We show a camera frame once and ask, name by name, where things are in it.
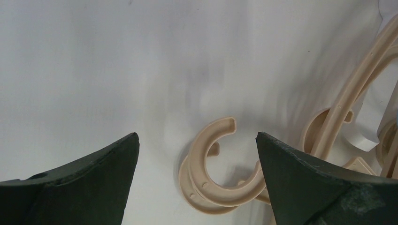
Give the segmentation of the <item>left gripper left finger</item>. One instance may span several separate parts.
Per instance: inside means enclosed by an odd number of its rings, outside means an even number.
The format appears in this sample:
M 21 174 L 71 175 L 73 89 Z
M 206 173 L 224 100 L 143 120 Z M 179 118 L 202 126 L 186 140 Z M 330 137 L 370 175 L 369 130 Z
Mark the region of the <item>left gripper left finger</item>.
M 3 225 L 120 225 L 139 155 L 130 133 L 92 154 L 0 184 Z

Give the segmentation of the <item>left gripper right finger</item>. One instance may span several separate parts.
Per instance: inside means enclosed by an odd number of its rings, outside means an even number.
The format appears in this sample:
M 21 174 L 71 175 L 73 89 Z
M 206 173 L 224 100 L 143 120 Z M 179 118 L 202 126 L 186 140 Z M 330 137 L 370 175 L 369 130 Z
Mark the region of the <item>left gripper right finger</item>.
M 397 180 L 331 164 L 264 132 L 256 143 L 278 225 L 397 224 Z

